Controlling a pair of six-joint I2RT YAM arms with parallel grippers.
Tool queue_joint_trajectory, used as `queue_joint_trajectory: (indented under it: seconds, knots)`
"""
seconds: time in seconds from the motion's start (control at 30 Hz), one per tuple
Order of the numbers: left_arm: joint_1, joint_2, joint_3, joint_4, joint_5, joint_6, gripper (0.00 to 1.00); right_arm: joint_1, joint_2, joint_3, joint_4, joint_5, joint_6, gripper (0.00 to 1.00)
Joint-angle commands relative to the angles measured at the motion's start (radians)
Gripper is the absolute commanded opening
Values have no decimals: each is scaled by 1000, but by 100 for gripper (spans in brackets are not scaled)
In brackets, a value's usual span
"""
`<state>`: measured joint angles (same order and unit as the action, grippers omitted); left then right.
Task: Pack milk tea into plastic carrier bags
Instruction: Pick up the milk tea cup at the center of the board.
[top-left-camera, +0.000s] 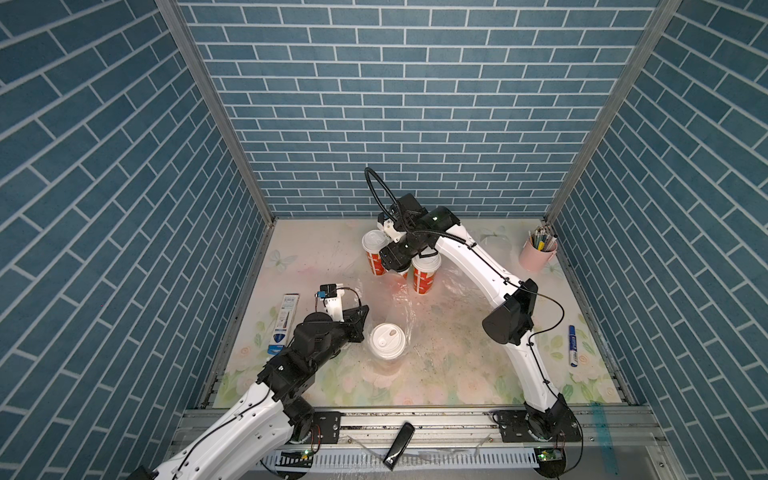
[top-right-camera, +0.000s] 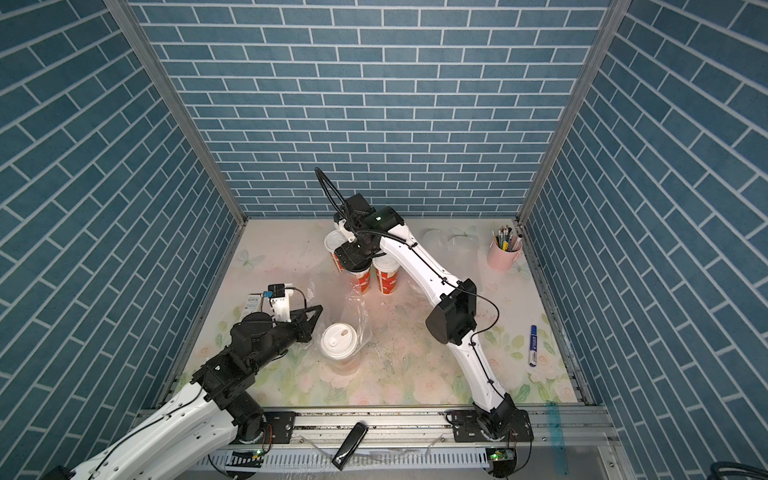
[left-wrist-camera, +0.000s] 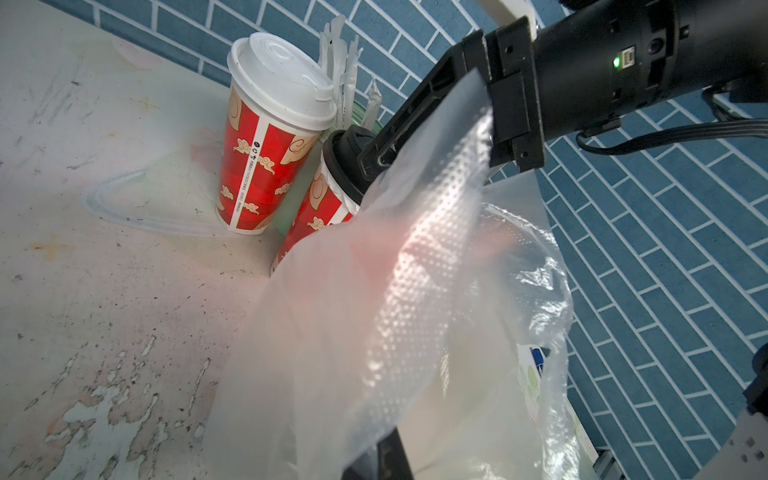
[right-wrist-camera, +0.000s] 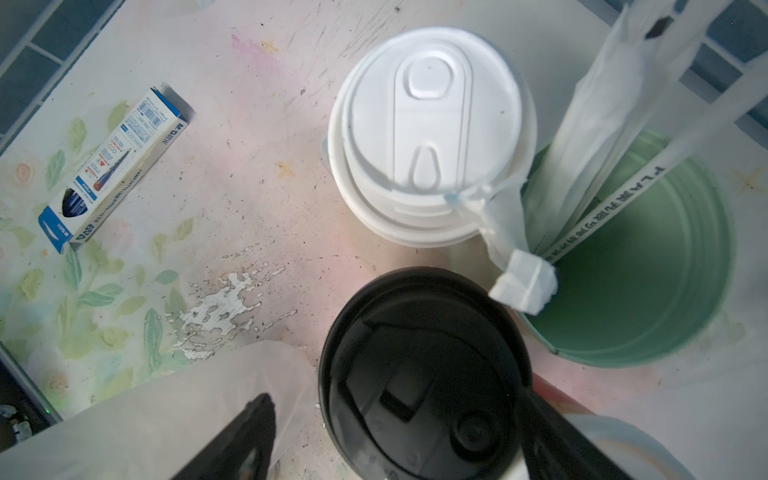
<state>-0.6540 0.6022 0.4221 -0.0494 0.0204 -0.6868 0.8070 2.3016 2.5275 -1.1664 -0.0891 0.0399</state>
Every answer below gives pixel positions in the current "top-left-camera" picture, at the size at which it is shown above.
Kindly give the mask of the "orange cup white lid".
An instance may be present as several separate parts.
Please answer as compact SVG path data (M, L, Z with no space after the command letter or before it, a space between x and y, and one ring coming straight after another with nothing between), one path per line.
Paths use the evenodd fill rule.
M383 375L393 375L405 355L407 338L397 324L380 323L370 332L367 340L375 368Z

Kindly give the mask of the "clear plastic carrier bag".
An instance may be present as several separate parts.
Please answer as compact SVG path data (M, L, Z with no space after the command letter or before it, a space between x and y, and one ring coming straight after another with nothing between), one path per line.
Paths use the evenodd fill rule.
M395 274L366 277L361 283L362 300L370 307L365 321L365 339L354 347L360 363L362 379L375 388L389 388L409 373L416 360L414 347L414 311L411 291L406 281ZM375 368L367 340L371 330L380 323L393 323L406 334L407 346L400 369L393 375L383 375Z

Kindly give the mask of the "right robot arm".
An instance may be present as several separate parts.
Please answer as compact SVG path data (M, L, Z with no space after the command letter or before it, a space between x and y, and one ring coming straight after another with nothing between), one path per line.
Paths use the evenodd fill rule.
M415 263L430 248L474 282L493 307L482 327L510 358L523 390L530 433L542 441L564 433L575 419L564 395L550 381L534 341L538 334L533 322L537 284L505 269L445 207L432 211L421 207L405 213L385 208L377 218L377 228L389 239L379 250L385 269Z

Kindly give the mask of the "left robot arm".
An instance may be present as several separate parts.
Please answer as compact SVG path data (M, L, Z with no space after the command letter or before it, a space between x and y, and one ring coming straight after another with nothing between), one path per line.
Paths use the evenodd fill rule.
M333 317L313 312L291 342L271 358L236 404L201 436L159 466L138 467L131 479L239 479L273 450L302 440L314 409L303 393L315 374L349 343L364 341L367 305Z

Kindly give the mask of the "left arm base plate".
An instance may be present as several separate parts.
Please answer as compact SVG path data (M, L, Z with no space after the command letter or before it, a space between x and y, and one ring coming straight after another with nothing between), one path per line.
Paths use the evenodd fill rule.
M315 411L312 417L299 420L294 427L291 443L320 445L337 444L340 436L340 411Z

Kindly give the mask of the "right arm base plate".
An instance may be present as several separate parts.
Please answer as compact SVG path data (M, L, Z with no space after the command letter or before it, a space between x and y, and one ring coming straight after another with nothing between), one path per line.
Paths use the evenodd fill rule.
M577 418L568 408L547 412L511 409L491 414L504 443L580 442L583 440Z

